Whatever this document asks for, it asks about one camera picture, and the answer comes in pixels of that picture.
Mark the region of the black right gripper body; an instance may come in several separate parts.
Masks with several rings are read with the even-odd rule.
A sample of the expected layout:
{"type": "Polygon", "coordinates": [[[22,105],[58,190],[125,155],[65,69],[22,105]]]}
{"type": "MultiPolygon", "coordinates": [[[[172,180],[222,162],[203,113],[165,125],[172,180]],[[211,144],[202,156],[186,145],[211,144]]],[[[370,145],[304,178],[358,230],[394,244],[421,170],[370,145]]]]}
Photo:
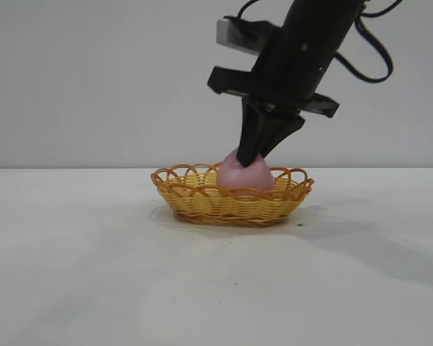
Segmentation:
{"type": "Polygon", "coordinates": [[[316,89],[363,7],[363,1],[294,1],[282,26],[224,17],[216,41],[257,59],[250,71],[214,67],[209,88],[284,111],[333,117],[338,103],[316,89]]]}

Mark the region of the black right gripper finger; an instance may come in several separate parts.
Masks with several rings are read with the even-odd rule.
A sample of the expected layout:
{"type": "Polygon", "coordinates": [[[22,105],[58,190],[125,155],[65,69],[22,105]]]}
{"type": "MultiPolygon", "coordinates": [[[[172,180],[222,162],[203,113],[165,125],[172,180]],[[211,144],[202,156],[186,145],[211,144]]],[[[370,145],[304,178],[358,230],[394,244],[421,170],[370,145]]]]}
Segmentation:
{"type": "Polygon", "coordinates": [[[260,153],[261,133],[266,116],[252,97],[242,98],[242,127],[237,147],[237,160],[250,166],[260,153]]]}
{"type": "Polygon", "coordinates": [[[271,115],[266,117],[258,139],[258,152],[267,157],[285,138],[300,130],[305,119],[299,115],[271,115]]]}

